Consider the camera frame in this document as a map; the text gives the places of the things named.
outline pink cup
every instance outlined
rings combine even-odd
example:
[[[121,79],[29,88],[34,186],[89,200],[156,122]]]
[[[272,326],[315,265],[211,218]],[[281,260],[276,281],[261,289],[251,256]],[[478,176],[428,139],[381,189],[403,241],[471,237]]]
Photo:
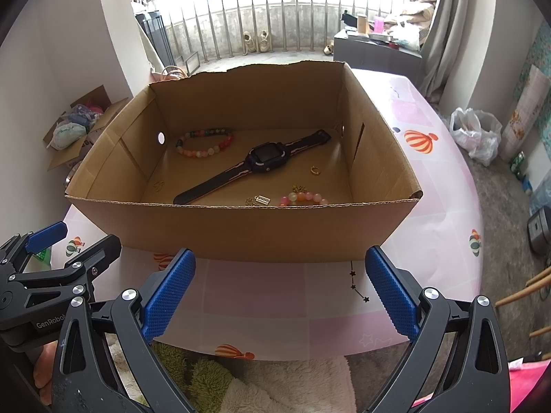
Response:
[[[373,32],[376,34],[382,34],[382,30],[385,27],[385,19],[383,17],[375,16],[374,29]]]

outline watch strap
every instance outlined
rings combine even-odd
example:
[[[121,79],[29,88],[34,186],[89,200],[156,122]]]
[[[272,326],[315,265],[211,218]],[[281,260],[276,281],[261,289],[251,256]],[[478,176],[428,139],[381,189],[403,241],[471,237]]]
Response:
[[[330,134],[328,134],[325,130],[320,129],[312,135],[305,136],[304,138],[296,141],[288,142],[287,144],[285,144],[285,146],[289,151],[289,155],[293,156],[299,152],[309,149],[310,147],[325,144],[330,139]]]
[[[243,177],[250,173],[251,169],[249,165],[245,161],[242,161],[226,171],[220,172],[218,175],[208,179],[206,182],[200,183],[199,185],[178,194],[174,197],[174,205],[187,205],[189,202],[207,195],[219,187],[222,187],[230,182],[233,182],[239,177]]]

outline finger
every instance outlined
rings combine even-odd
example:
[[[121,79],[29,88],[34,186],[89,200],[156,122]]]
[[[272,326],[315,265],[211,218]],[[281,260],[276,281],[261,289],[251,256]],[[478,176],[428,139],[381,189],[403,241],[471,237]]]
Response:
[[[43,388],[52,379],[53,360],[56,357],[57,341],[44,345],[42,354],[35,364],[32,376],[37,388]]]
[[[52,405],[52,381],[49,381],[45,387],[39,391],[40,401],[44,405]]]

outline wooden chair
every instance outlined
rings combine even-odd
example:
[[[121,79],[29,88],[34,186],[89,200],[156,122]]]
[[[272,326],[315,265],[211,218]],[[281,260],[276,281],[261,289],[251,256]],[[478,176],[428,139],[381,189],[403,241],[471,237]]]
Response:
[[[508,297],[500,299],[497,303],[495,303],[495,307],[498,308],[508,305],[513,301],[517,301],[518,299],[527,297],[528,295],[533,294],[541,288],[549,285],[551,285],[551,267],[547,267],[543,272],[538,273],[536,276],[526,281],[526,287],[524,289],[516,292],[516,294],[512,294]],[[530,332],[530,338],[537,337],[538,335],[542,335],[546,332],[551,332],[551,326],[547,326],[545,328]]]

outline shoe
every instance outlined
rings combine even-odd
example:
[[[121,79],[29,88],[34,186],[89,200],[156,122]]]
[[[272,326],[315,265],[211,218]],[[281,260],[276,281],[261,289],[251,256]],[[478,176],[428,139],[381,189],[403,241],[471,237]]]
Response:
[[[266,30],[260,32],[260,52],[267,53],[270,49],[269,35]]]
[[[323,53],[326,56],[330,56],[333,54],[333,41],[331,40],[331,43],[327,45],[325,48],[323,48]]]
[[[254,53],[256,51],[256,44],[252,39],[251,33],[249,31],[245,31],[243,33],[243,40],[245,41],[245,47],[247,48],[245,54],[247,54],[248,52]]]

